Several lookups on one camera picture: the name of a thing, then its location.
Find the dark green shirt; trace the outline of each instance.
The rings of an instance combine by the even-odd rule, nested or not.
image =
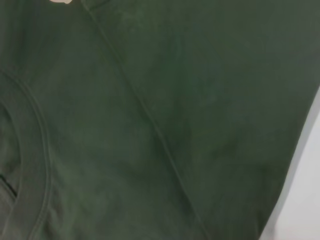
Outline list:
[[[320,84],[319,7],[1,0],[2,240],[258,240]]]

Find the seam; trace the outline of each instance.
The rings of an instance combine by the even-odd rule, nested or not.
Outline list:
[[[162,133],[160,127],[157,124],[157,121],[155,120],[155,118],[152,116],[151,112],[149,111],[149,109],[147,108],[145,102],[143,101],[143,99],[139,96],[138,91],[135,89],[135,87],[133,86],[133,84],[131,83],[131,81],[129,80],[129,78],[127,77],[127,74],[124,70],[123,64],[121,62],[121,58],[119,56],[119,54],[116,51],[116,48],[114,47],[114,45],[112,44],[112,42],[110,41],[110,39],[108,38],[108,36],[105,34],[105,32],[103,31],[102,27],[100,26],[100,24],[97,22],[96,18],[93,16],[90,8],[86,5],[85,0],[81,0],[82,6],[85,10],[85,12],[88,13],[88,15],[90,16],[91,20],[93,21],[93,23],[95,24],[95,26],[98,29],[99,34],[101,35],[102,39],[105,41],[106,45],[110,48],[111,54],[113,55],[113,58],[116,62],[116,65],[118,67],[118,70],[120,71],[120,75],[122,76],[123,80],[125,81],[125,83],[129,86],[130,90],[132,91],[134,97],[136,98],[137,102],[139,103],[139,105],[141,106],[142,110],[144,111],[145,115],[147,116],[148,120],[150,121],[150,123],[153,126],[153,129],[155,131],[155,133],[157,134],[158,139],[160,140],[164,153],[166,154],[169,163],[171,165],[171,167],[173,168],[174,174],[179,182],[179,186],[184,194],[184,197],[187,199],[188,204],[193,212],[193,214],[195,215],[196,219],[199,222],[200,227],[202,228],[204,235],[206,237],[207,240],[211,239],[210,235],[204,225],[204,222],[202,221],[199,213],[196,211],[196,208],[194,207],[188,192],[186,190],[186,187],[182,181],[182,178],[179,174],[179,171],[176,167],[176,164],[174,163],[174,158],[173,155],[169,149],[169,146],[167,144],[166,138],[164,136],[164,134]]]
[[[45,164],[45,187],[44,187],[44,196],[42,200],[42,205],[39,211],[38,216],[36,217],[35,224],[33,225],[33,228],[29,232],[29,236],[27,236],[28,240],[32,240],[35,237],[35,234],[37,233],[37,229],[40,227],[42,222],[45,219],[46,211],[49,204],[49,196],[51,193],[51,161],[49,158],[49,151],[48,151],[48,134],[46,131],[46,126],[44,123],[44,117],[41,113],[39,104],[36,101],[36,98],[32,95],[31,91],[28,89],[28,87],[9,69],[4,70],[2,67],[0,68],[0,73],[7,76],[9,79],[11,79],[24,93],[26,99],[29,102],[29,105],[34,111],[34,115],[37,120],[37,124],[40,128],[41,133],[41,141],[42,141],[42,147],[43,147],[43,153],[44,153],[44,164]]]

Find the green cotton fabric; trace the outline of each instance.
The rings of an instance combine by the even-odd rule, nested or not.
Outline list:
[[[319,7],[0,1],[2,240],[258,240],[320,84]]]

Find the white surface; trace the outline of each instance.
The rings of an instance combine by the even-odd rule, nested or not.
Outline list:
[[[320,115],[277,219],[274,240],[320,240]]]

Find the fabric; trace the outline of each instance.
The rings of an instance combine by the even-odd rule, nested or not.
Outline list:
[[[0,1],[1,240],[258,240],[320,84],[319,4]]]

